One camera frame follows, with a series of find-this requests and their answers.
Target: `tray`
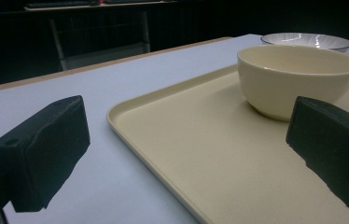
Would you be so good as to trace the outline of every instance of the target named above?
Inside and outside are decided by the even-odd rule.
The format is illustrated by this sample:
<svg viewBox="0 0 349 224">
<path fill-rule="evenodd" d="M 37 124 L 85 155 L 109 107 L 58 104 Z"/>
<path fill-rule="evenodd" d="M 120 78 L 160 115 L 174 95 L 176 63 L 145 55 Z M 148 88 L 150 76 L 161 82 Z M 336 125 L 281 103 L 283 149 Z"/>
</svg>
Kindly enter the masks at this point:
<svg viewBox="0 0 349 224">
<path fill-rule="evenodd" d="M 131 99 L 112 129 L 201 223 L 349 223 L 349 209 L 286 144 L 287 122 L 245 100 L 237 66 Z M 337 103 L 349 111 L 349 92 Z"/>
</svg>

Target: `bowl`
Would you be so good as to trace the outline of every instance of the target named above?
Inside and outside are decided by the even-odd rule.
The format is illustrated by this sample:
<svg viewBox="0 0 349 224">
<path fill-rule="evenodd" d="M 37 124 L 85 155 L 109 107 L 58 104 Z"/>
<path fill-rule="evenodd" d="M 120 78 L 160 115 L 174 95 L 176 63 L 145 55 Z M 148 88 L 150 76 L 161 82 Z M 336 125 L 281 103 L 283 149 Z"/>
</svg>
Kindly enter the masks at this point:
<svg viewBox="0 0 349 224">
<path fill-rule="evenodd" d="M 334 49 L 339 52 L 346 52 L 349 49 L 349 40 L 333 35 L 281 33 L 265 35 L 261 41 L 266 44 L 309 46 L 317 49 Z"/>
<path fill-rule="evenodd" d="M 261 45 L 238 52 L 241 88 L 260 114 L 289 121 L 298 96 L 335 103 L 349 89 L 349 55 L 304 46 Z"/>
</svg>

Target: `table edge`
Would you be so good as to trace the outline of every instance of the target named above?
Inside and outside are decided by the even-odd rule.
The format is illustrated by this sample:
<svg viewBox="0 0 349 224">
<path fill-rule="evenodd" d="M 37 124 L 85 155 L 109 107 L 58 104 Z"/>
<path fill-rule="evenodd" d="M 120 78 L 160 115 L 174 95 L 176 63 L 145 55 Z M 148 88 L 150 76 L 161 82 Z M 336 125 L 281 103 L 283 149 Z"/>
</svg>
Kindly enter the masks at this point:
<svg viewBox="0 0 349 224">
<path fill-rule="evenodd" d="M 157 50 L 157 51 L 153 51 L 153 52 L 149 52 L 149 53 L 145 53 L 145 54 L 135 55 L 135 56 L 128 57 L 128 58 L 117 59 L 117 60 L 109 61 L 109 62 L 105 62 L 105 63 L 97 63 L 97 64 L 93 64 L 93 65 L 88 65 L 88 66 L 84 66 L 84 67 L 79 67 L 79 68 L 75 68 L 75 69 L 62 71 L 62 72 L 57 72 L 57 73 L 52 73 L 52 74 L 48 74 L 48 75 L 43 75 L 43 76 L 40 76 L 40 77 L 31 77 L 31 78 L 26 78 L 26 79 L 23 79 L 23 80 L 8 82 L 8 83 L 0 84 L 0 90 L 5 90 L 5 89 L 9 89 L 9 88 L 19 87 L 19 86 L 22 86 L 22 85 L 28 85 L 28 84 L 32 84 L 32 83 L 36 83 L 36 82 L 40 82 L 40 81 L 54 79 L 54 78 L 57 78 L 57 77 L 69 76 L 69 75 L 73 75 L 73 74 L 80 73 L 80 72 L 86 72 L 86 71 L 90 71 L 90 70 L 93 70 L 93 69 L 106 67 L 106 66 L 113 65 L 113 64 L 116 64 L 116 63 L 126 63 L 126 62 L 129 62 L 129 61 L 132 61 L 132 60 L 145 58 L 145 57 L 148 57 L 148 56 L 158 55 L 158 54 L 162 54 L 162 53 L 166 53 L 166 52 L 170 52 L 170 51 L 174 51 L 174 50 L 179 50 L 179 49 L 192 48 L 192 47 L 205 45 L 205 44 L 210 44 L 210 43 L 215 43 L 215 42 L 218 42 L 218 41 L 231 39 L 231 38 L 232 38 L 231 36 L 224 36 L 224 37 L 215 38 L 215 39 L 211 39 L 211 40 L 205 40 L 205 41 L 201 41 L 201 42 L 197 42 L 197 43 L 193 43 L 193 44 L 183 45 L 183 46 L 179 46 L 179 47 L 175 47 L 175 48 Z"/>
</svg>

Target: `white table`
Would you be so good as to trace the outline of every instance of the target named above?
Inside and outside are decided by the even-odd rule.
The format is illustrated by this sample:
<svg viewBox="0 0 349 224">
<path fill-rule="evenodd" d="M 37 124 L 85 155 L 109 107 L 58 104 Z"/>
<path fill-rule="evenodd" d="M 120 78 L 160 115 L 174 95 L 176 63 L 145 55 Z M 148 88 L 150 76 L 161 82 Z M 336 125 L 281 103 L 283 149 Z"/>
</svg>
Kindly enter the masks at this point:
<svg viewBox="0 0 349 224">
<path fill-rule="evenodd" d="M 48 209 L 17 214 L 9 203 L 9 223 L 198 223 L 112 132 L 105 114 L 122 101 L 235 64 L 236 53 L 260 45 L 259 38 L 244 35 L 1 90 L 0 136 L 73 95 L 84 98 L 91 133 L 87 153 Z"/>
</svg>

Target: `dark background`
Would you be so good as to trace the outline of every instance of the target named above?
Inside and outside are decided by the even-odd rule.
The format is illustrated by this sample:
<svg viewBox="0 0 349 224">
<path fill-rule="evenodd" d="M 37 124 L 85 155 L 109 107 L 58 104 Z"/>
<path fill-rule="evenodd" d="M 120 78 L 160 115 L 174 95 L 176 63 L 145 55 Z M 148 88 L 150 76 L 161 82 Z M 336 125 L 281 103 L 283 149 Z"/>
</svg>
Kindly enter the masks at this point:
<svg viewBox="0 0 349 224">
<path fill-rule="evenodd" d="M 61 71 L 49 28 L 52 18 L 67 57 L 140 41 L 140 10 L 147 11 L 151 51 L 246 34 L 300 32 L 349 39 L 349 0 L 183 0 L 170 7 L 65 13 L 27 13 L 24 5 L 24 0 L 0 0 L 0 84 Z"/>
</svg>

